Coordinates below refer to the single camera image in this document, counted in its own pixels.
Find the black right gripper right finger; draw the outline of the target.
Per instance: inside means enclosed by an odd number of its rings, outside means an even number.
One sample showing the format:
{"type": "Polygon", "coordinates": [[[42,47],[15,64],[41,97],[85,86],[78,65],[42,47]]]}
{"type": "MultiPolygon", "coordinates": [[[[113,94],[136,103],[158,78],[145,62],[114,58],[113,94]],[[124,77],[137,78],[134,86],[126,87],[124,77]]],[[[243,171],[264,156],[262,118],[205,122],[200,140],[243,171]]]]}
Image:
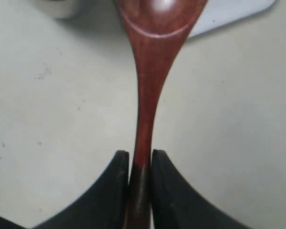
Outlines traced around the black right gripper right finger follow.
{"type": "Polygon", "coordinates": [[[203,196],[165,151],[152,157],[157,229],[286,229],[286,165],[264,155],[212,156],[194,164],[203,196]]]}

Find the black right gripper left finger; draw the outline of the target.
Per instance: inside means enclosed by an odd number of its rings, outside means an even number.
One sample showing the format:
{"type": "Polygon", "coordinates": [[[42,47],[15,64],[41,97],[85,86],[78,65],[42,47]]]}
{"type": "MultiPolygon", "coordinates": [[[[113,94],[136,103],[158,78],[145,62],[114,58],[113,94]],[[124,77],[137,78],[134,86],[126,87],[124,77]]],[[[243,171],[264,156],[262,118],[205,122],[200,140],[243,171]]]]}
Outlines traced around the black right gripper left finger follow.
{"type": "Polygon", "coordinates": [[[128,187],[129,153],[117,151],[97,181],[38,229],[121,229],[128,187]]]}

